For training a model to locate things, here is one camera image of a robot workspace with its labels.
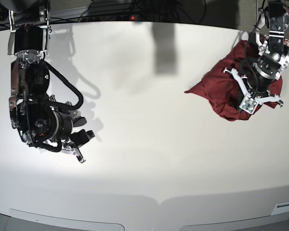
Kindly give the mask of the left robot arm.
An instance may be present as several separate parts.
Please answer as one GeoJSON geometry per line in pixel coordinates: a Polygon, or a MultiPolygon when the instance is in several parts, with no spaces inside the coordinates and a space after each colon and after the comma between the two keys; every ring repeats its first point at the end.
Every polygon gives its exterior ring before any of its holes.
{"type": "Polygon", "coordinates": [[[249,38],[255,39],[259,57],[245,56],[239,69],[224,69],[224,73],[238,83],[241,92],[238,110],[250,115],[265,103],[283,106],[281,97],[272,94],[269,86],[279,80],[289,66],[289,46],[285,44],[289,14],[284,9],[283,1],[270,0],[267,7],[260,7],[258,12],[258,20],[249,38]]]}

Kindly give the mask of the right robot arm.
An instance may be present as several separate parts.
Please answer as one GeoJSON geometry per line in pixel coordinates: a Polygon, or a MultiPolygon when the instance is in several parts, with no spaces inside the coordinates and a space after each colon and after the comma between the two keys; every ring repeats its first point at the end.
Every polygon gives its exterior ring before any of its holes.
{"type": "Polygon", "coordinates": [[[10,37],[8,55],[11,64],[9,112],[11,125],[25,144],[50,152],[65,152],[80,163],[80,147],[94,133],[76,127],[86,124],[80,114],[83,95],[46,60],[50,39],[50,2],[48,0],[3,0],[8,9],[10,37]],[[78,98],[76,104],[60,103],[48,95],[50,77],[55,75],[78,98]]]}

